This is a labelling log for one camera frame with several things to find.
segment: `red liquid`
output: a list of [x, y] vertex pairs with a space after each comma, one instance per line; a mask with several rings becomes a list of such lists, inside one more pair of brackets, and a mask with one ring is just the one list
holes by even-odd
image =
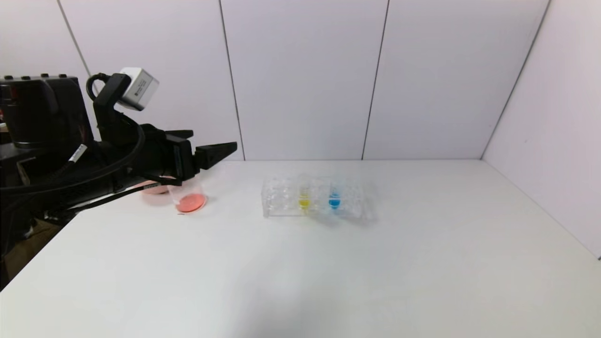
[[175, 208], [180, 212], [192, 212], [200, 209], [207, 203], [207, 197], [201, 194], [189, 194], [184, 196]]

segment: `cable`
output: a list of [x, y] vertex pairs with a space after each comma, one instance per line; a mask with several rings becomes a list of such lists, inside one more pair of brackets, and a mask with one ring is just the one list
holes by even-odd
[[90, 76], [88, 81], [85, 82], [85, 91], [86, 91], [86, 93], [88, 93], [88, 96], [90, 97], [90, 99], [92, 99], [92, 101], [96, 100], [96, 95], [94, 95], [94, 92], [92, 91], [92, 86], [94, 85], [94, 81], [100, 80], [100, 81], [106, 83], [106, 81], [108, 81], [109, 78], [111, 78], [111, 77], [108, 76], [107, 74], [98, 73], [98, 74]]
[[[47, 182], [54, 181], [55, 179], [61, 177], [67, 170], [71, 169], [71, 167], [73, 165], [75, 165], [75, 163], [79, 160], [79, 158], [86, 151], [87, 148], [88, 147], [86, 147], [85, 144], [81, 144], [77, 148], [77, 150], [75, 150], [75, 152], [73, 153], [73, 156], [71, 156], [71, 158], [69, 158], [67, 163], [65, 163], [61, 168], [56, 170], [52, 175], [50, 175], [50, 177], [48, 177]], [[34, 194], [29, 194], [29, 195], [23, 196], [21, 198], [18, 198], [16, 201], [12, 202], [9, 206], [4, 208], [4, 210], [2, 210], [2, 213], [5, 215], [8, 215], [14, 209], [29, 202], [34, 197], [35, 197]], [[9, 240], [11, 237], [11, 232], [13, 231], [13, 217], [14, 217], [14, 214], [9, 215], [8, 232], [7, 232], [7, 236], [6, 236], [6, 240], [5, 240], [5, 244], [4, 244], [4, 251], [2, 252], [2, 257], [4, 257], [8, 253], [8, 243], [9, 243]]]
[[120, 116], [123, 120], [130, 123], [132, 126], [136, 126], [136, 130], [138, 132], [138, 142], [133, 147], [132, 151], [129, 152], [126, 156], [121, 158], [119, 161], [109, 164], [108, 166], [93, 171], [92, 173], [77, 177], [75, 179], [66, 179], [59, 180], [57, 182], [44, 183], [39, 185], [29, 185], [29, 186], [12, 186], [8, 188], [0, 189], [0, 192], [3, 195], [23, 195], [23, 194], [38, 194], [40, 192], [49, 192], [55, 190], [61, 190], [70, 188], [72, 186], [80, 185], [85, 182], [89, 182], [91, 180], [96, 180], [101, 177], [105, 177], [110, 175], [117, 170], [121, 169], [123, 166], [132, 162], [142, 151], [144, 146], [144, 142], [146, 138], [144, 136], [144, 131], [142, 127], [136, 123], [136, 121], [129, 118], [127, 115], [120, 113]]
[[90, 204], [86, 204], [85, 206], [74, 207], [72, 209], [67, 209], [67, 210], [61, 210], [60, 212], [73, 212], [74, 214], [76, 214], [76, 213], [81, 212], [83, 210], [87, 210], [87, 209], [91, 209], [93, 207], [101, 206], [103, 204], [109, 203], [110, 201], [114, 201], [114, 200], [116, 200], [118, 198], [122, 198], [124, 196], [133, 194], [134, 192], [138, 192], [138, 191], [142, 191], [142, 190], [145, 190], [145, 189], [154, 188], [155, 186], [159, 186], [159, 185], [162, 185], [162, 184], [156, 182], [156, 183], [146, 184], [146, 185], [143, 185], [143, 186], [138, 186], [136, 188], [129, 189], [129, 190], [120, 192], [118, 194], [111, 195], [111, 196], [103, 198], [101, 200], [97, 200], [97, 201], [92, 202]]

